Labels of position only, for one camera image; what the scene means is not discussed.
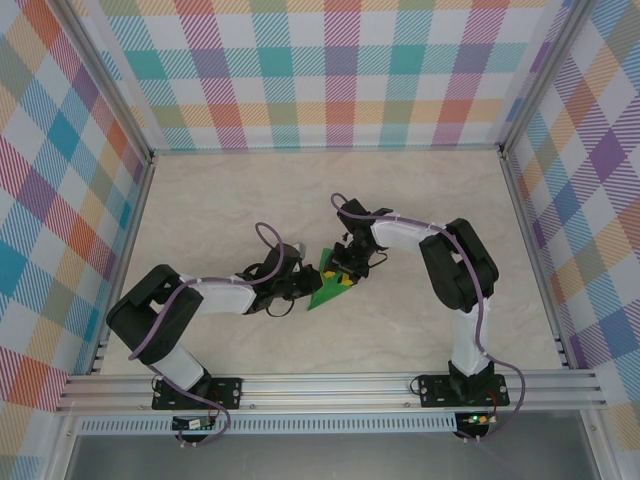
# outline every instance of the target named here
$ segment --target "marble floor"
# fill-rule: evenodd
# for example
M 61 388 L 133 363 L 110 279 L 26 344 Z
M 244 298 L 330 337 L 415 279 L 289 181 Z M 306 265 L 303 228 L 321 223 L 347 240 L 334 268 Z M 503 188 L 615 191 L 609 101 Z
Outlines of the marble floor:
M 168 263 L 194 276 L 228 276 L 264 260 L 253 224 L 302 241 L 317 267 L 344 228 L 338 191 L 365 208 L 447 223 L 468 219 L 500 270 L 489 350 L 524 369 L 560 368 L 527 252 L 493 151 L 253 153 L 160 157 L 125 291 Z M 451 312 L 434 295 L 422 259 L 402 251 L 347 293 L 291 314 L 194 317 L 181 342 L 212 373 L 444 370 Z M 285 305 L 275 305 L 274 313 Z M 103 374 L 145 373 L 111 335 Z

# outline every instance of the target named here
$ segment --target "purple cable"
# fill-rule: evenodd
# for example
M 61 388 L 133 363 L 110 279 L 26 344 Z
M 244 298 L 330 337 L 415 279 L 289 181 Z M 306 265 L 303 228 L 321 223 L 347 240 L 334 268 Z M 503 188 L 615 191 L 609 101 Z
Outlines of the purple cable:
M 160 375 L 162 377 L 162 379 L 164 380 L 164 382 L 169 385 L 171 388 L 173 388 L 175 391 L 177 391 L 178 393 L 184 395 L 185 397 L 189 397 L 192 400 L 195 400 L 196 402 L 200 402 L 200 403 L 204 403 L 205 405 L 209 405 L 211 408 L 215 408 L 216 410 L 224 413 L 224 415 L 227 417 L 227 422 L 225 423 L 224 427 L 222 428 L 222 430 L 220 430 L 218 433 L 214 434 L 214 435 L 209 435 L 207 438 L 205 438 L 204 440 L 202 440 L 199 443 L 193 443 L 193 442 L 187 442 L 185 439 L 182 438 L 182 430 L 180 430 L 178 432 L 178 439 L 183 442 L 183 445 L 189 445 L 193 448 L 196 448 L 198 446 L 204 446 L 207 445 L 209 443 L 215 442 L 217 439 L 219 439 L 224 432 L 226 432 L 227 430 L 229 430 L 229 427 L 231 426 L 231 415 L 229 414 L 229 410 L 227 410 L 226 408 L 224 408 L 222 405 L 220 405 L 217 402 L 214 402 L 213 400 L 208 400 L 206 398 L 200 397 L 198 395 L 194 395 L 193 393 L 189 393 L 186 390 L 180 388 L 178 385 L 176 385 L 175 383 L 173 383 L 171 380 L 169 380 L 167 377 L 162 376 L 162 373 L 159 372 L 158 370 L 156 370 L 153 367 L 149 367 L 151 370 L 153 370 L 156 374 Z
M 520 382 L 522 383 L 522 389 L 520 390 L 520 398 L 518 399 L 518 402 L 516 403 L 515 408 L 513 409 L 512 414 L 509 416 L 509 418 L 507 418 L 507 420 L 502 424 L 502 426 L 500 428 L 498 428 L 497 430 L 494 430 L 493 432 L 488 433 L 487 435 L 484 436 L 484 438 L 489 438 L 493 435 L 495 435 L 498 432 L 501 432 L 502 430 L 505 429 L 505 427 L 511 422 L 511 419 L 513 419 L 516 414 L 520 411 L 520 409 L 522 408 L 522 404 L 524 403 L 524 396 L 527 390 L 527 383 L 526 380 L 524 378 L 524 374 L 522 373 L 522 370 L 520 370 L 518 367 L 516 367 L 515 365 L 512 365 L 510 363 L 507 362 L 503 362 L 502 360 L 498 360 L 497 358 L 495 358 L 493 355 L 491 355 L 489 352 L 487 352 L 487 350 L 482 346 L 482 342 L 480 340 L 480 332 L 482 329 L 482 322 L 484 320 L 484 296 L 482 294 L 482 287 L 480 286 L 480 280 L 478 279 L 478 275 L 476 274 L 473 265 L 471 263 L 471 259 L 469 259 L 469 256 L 467 255 L 467 253 L 464 251 L 464 249 L 460 246 L 460 244 L 458 243 L 458 240 L 456 239 L 456 237 L 452 234 L 450 234 L 449 232 L 447 232 L 446 229 L 439 227 L 438 225 L 433 225 L 431 223 L 425 223 L 425 222 L 421 222 L 419 220 L 412 220 L 410 218 L 403 218 L 403 217 L 391 217 L 391 216 L 382 216 L 382 215 L 356 215 L 354 213 L 349 213 L 345 210 L 343 210 L 342 208 L 340 208 L 338 206 L 338 204 L 335 201 L 335 198 L 339 197 L 344 203 L 346 203 L 347 197 L 345 197 L 344 195 L 342 195 L 341 193 L 334 193 L 333 195 L 331 195 L 331 205 L 333 205 L 333 207 L 340 212 L 342 215 L 344 215 L 345 217 L 349 217 L 349 218 L 354 218 L 356 220 L 390 220 L 390 219 L 394 219 L 395 221 L 401 222 L 401 223 L 408 223 L 410 225 L 415 225 L 418 227 L 423 227 L 423 228 L 430 228 L 431 230 L 435 230 L 438 233 L 441 233 L 442 235 L 444 235 L 447 240 L 449 240 L 454 247 L 456 247 L 456 250 L 458 251 L 458 253 L 460 254 L 460 257 L 462 257 L 462 261 L 464 262 L 464 264 L 466 265 L 467 269 L 469 270 L 469 273 L 471 275 L 471 280 L 473 281 L 473 286 L 476 290 L 476 296 L 478 297 L 478 323 L 476 324 L 476 334 L 475 334 L 475 341 L 476 341 L 476 346 L 478 347 L 478 350 L 480 350 L 480 353 L 482 353 L 485 357 L 487 357 L 489 360 L 491 360 L 493 363 L 497 363 L 498 365 L 502 365 L 503 367 L 506 368 L 510 368 L 511 370 L 513 370 L 514 372 L 516 372 L 518 374 L 518 377 L 520 377 Z
M 169 299 L 165 302 L 164 306 L 162 307 L 162 310 L 160 310 L 160 313 L 156 317 L 155 322 L 153 322 L 153 325 L 151 326 L 149 333 L 147 333 L 147 336 L 144 337 L 144 340 L 140 342 L 140 345 L 138 345 L 136 349 L 133 352 L 131 352 L 131 355 L 129 355 L 129 360 L 135 360 L 143 352 L 143 350 L 147 348 L 147 345 L 149 345 L 151 340 L 153 340 L 153 337 L 155 336 L 156 332 L 160 328 L 160 325 L 162 324 L 164 317 L 167 315 L 169 308 L 171 308 L 171 305 L 173 304 L 177 296 L 180 295 L 180 292 L 182 292 L 185 288 L 191 285 L 195 285 L 196 283 L 232 283 L 234 285 L 244 285 L 244 286 L 258 285 L 259 283 L 264 283 L 267 280 L 271 280 L 280 271 L 280 267 L 282 267 L 282 262 L 284 261 L 284 243 L 282 242 L 282 238 L 271 225 L 264 222 L 256 223 L 255 225 L 256 233 L 268 247 L 273 248 L 271 244 L 267 241 L 267 239 L 264 238 L 264 235 L 262 235 L 262 232 L 260 232 L 260 227 L 264 227 L 267 230 L 269 230 L 271 233 L 273 233 L 273 236 L 276 237 L 276 240 L 278 241 L 280 258 L 278 258 L 278 263 L 276 264 L 273 271 L 269 275 L 266 275 L 262 278 L 258 278 L 256 280 L 249 280 L 249 281 L 231 280 L 230 278 L 221 278 L 221 277 L 203 277 L 203 278 L 193 278 L 191 280 L 187 280 L 178 288 L 176 288 L 173 291 L 173 293 L 171 293 L 171 295 L 169 296 Z

